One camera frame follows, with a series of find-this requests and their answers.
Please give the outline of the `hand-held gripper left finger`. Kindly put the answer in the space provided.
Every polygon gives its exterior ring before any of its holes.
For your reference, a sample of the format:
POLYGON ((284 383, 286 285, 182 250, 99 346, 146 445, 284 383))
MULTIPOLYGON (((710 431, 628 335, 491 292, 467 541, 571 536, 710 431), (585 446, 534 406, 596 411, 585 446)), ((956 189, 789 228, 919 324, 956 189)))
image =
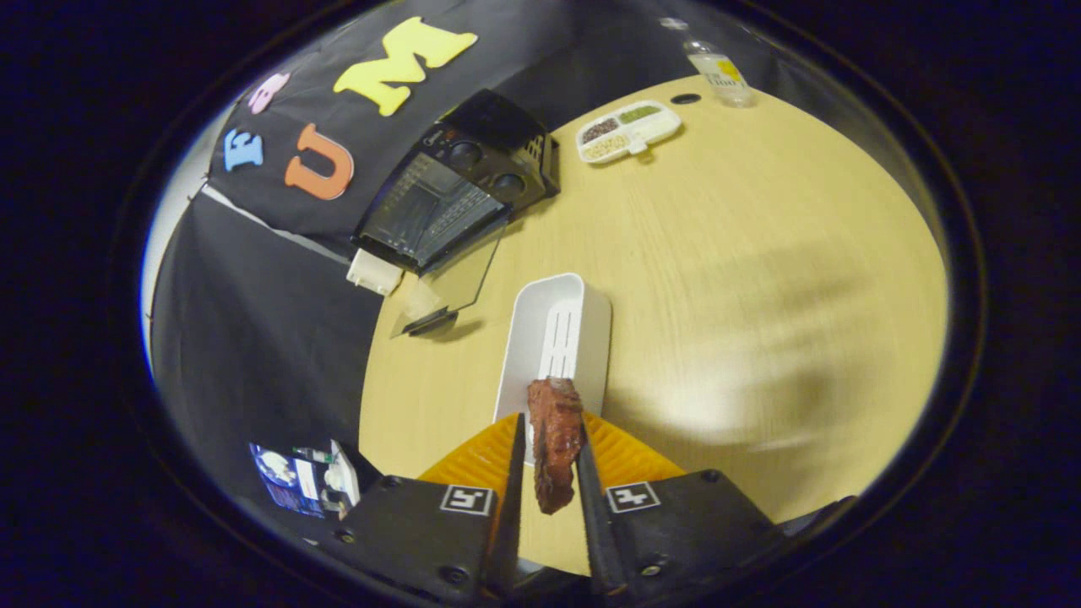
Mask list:
POLYGON ((513 413, 440 459, 417 480, 383 475, 325 551, 363 578, 426 605, 497 605, 519 554, 525 419, 513 413))

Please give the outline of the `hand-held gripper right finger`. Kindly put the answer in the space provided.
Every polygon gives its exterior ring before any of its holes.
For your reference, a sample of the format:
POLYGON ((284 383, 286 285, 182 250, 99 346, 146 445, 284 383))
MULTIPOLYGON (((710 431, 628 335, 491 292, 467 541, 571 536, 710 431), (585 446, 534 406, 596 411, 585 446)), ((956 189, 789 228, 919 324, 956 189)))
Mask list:
POLYGON ((787 544, 778 524, 718 470, 683 472, 584 413, 579 499, 602 598, 692 598, 740 580, 787 544))

